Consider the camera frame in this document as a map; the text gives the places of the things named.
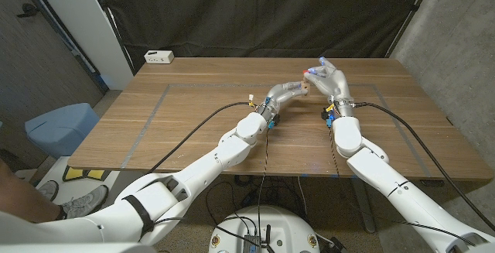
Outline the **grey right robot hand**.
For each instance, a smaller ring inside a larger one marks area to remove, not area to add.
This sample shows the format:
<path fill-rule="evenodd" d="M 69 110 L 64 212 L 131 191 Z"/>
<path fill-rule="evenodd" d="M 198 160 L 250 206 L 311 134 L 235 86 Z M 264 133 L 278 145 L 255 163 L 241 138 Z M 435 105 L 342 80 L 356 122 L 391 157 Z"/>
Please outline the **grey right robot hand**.
<path fill-rule="evenodd" d="M 353 98 L 342 70 L 325 57 L 319 58 L 320 65 L 310 67 L 304 72 L 304 78 L 313 83 L 317 89 L 327 96 L 328 102 L 334 104 L 336 110 L 343 117 L 353 117 Z"/>

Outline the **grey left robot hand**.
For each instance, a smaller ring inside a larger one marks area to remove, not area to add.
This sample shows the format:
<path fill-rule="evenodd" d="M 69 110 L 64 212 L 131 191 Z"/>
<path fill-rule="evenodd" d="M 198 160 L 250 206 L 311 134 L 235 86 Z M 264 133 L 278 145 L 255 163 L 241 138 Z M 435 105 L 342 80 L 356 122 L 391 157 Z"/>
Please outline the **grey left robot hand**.
<path fill-rule="evenodd" d="M 285 102 L 297 96 L 307 95 L 308 93 L 309 88 L 305 87 L 301 81 L 277 84 L 268 92 L 264 102 L 258 107 L 256 112 L 266 121 L 270 121 L 280 112 Z"/>

